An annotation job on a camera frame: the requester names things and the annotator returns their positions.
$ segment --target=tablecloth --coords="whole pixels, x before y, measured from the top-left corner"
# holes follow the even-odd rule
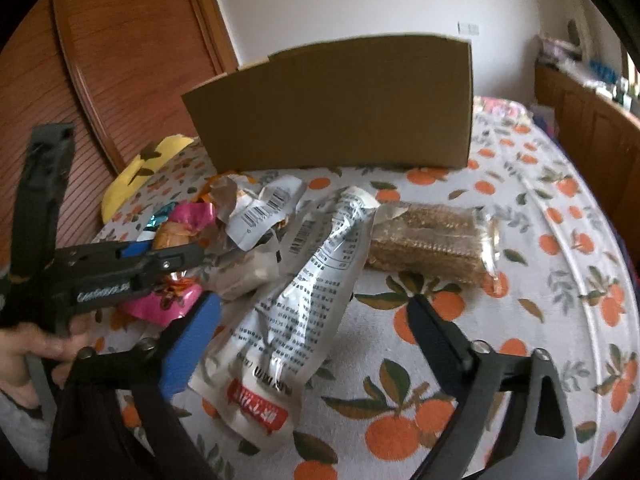
[[[546,348],[567,395],[580,478],[597,468],[638,405],[636,298],[592,194],[521,105],[476,100],[464,170],[250,172],[263,184],[286,173],[308,183],[302,200],[356,185],[380,202],[485,206],[501,220],[502,292],[365,269],[329,357],[307,385],[302,418],[288,445],[260,451],[193,391],[174,397],[186,431],[221,478],[409,478],[453,410],[407,326],[405,305],[419,292],[471,340],[514,354]],[[120,209],[98,239],[135,239],[155,210],[192,198],[212,174],[206,151],[194,142]],[[200,269],[203,282],[211,271],[208,258]],[[105,311],[95,346],[101,352],[129,349],[158,331],[119,309]],[[144,443],[131,396],[121,392],[120,401],[126,425]],[[502,397],[494,403],[469,473],[484,467],[505,405]]]

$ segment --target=torn packaging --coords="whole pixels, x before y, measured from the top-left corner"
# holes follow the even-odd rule
[[[378,202],[349,187],[309,203],[280,244],[280,278],[214,339],[190,386],[260,449],[287,442],[305,383],[327,356],[369,249]]]

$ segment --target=brown cardboard box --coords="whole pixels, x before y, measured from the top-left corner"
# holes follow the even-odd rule
[[[215,78],[182,99],[220,172],[464,168],[471,46],[424,35],[312,44]]]

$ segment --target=screw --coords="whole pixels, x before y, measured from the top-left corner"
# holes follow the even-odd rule
[[[551,355],[544,348],[536,348],[533,353],[538,359],[542,359],[543,361],[551,361]]]
[[[478,354],[488,354],[491,351],[491,347],[487,341],[476,339],[471,343],[471,349]]]
[[[138,341],[138,343],[136,344],[136,348],[138,348],[139,350],[142,350],[143,352],[148,352],[149,350],[152,350],[156,347],[156,340],[153,339],[152,337],[145,337],[144,339],[141,339],[140,341]]]
[[[78,355],[76,356],[78,359],[87,359],[88,357],[93,357],[95,355],[95,349],[92,346],[85,346],[84,348],[79,349]]]

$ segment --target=candy wrapper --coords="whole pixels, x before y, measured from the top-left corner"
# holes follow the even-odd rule
[[[280,242],[280,276],[212,341],[190,386],[261,450],[290,442],[305,383],[327,356],[362,271],[378,202],[349,187],[296,214]]]
[[[193,241],[205,227],[216,219],[211,203],[181,203],[174,207],[168,220],[161,223],[152,248],[177,247]],[[185,272],[174,272],[165,277],[158,290],[122,305],[123,309],[140,319],[168,326],[174,319],[185,316],[196,302],[202,287]]]
[[[498,242],[497,219],[482,210],[392,202],[376,213],[367,263],[476,285],[489,274],[499,286]]]
[[[292,175],[262,186],[252,177],[227,173],[211,177],[196,198],[214,204],[228,237],[249,251],[271,228],[287,221],[305,190],[305,183]]]

